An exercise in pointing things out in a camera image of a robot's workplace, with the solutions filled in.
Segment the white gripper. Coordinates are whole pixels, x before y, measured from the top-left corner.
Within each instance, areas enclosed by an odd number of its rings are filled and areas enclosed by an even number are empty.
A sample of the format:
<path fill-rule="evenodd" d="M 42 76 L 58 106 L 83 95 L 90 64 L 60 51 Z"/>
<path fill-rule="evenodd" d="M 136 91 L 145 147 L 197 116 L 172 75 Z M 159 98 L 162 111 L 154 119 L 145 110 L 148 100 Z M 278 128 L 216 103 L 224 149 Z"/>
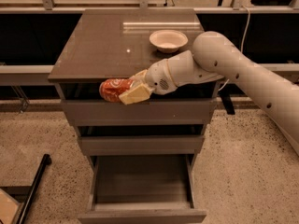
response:
<path fill-rule="evenodd" d="M 144 69 L 130 77 L 131 80 L 146 81 L 149 85 L 140 83 L 122 93 L 119 98 L 125 105 L 135 104 L 148 100 L 152 89 L 155 94 L 165 95 L 175 91 L 178 85 L 172 74 L 173 68 L 178 65 L 174 59 L 163 59 L 154 63 L 148 70 Z"/>

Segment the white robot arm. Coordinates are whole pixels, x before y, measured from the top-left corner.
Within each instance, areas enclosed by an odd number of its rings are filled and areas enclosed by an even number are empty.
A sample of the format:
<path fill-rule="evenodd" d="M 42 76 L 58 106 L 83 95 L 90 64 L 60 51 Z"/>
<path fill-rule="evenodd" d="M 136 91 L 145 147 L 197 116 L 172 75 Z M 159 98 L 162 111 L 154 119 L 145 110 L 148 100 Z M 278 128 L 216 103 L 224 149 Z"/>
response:
<path fill-rule="evenodd" d="M 154 63 L 132 76 L 133 84 L 119 98 L 126 104 L 165 95 L 187 84 L 222 77 L 242 90 L 273 120 L 299 154 L 299 87 L 243 55 L 224 35 L 204 32 L 192 50 Z"/>

